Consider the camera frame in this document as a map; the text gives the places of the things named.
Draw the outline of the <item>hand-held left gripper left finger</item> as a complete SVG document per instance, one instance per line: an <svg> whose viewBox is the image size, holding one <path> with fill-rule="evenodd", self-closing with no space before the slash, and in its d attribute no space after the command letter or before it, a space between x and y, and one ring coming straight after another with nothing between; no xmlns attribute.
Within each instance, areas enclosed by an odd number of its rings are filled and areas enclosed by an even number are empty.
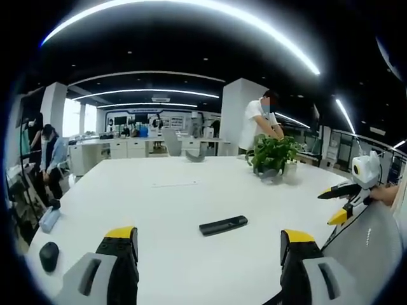
<svg viewBox="0 0 407 305"><path fill-rule="evenodd" d="M62 278L54 304L136 304L139 283L137 228L120 227L103 237Z"/></svg>

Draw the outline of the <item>person's right hand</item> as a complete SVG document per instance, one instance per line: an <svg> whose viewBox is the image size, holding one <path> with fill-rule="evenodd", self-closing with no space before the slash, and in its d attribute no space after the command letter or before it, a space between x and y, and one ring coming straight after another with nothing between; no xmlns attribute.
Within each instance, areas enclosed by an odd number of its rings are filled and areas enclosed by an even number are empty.
<svg viewBox="0 0 407 305"><path fill-rule="evenodd" d="M399 186L375 186L370 193L370 198L376 201L381 201L384 203L386 206L391 207L397 192L398 192Z"/></svg>

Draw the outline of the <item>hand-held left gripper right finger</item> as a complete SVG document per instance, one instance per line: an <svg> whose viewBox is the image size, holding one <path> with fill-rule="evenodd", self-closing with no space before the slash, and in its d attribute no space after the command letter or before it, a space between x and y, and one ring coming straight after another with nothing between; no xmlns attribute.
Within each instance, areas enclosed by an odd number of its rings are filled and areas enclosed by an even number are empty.
<svg viewBox="0 0 407 305"><path fill-rule="evenodd" d="M280 232L280 266L280 304L362 304L352 275L305 232Z"/></svg>

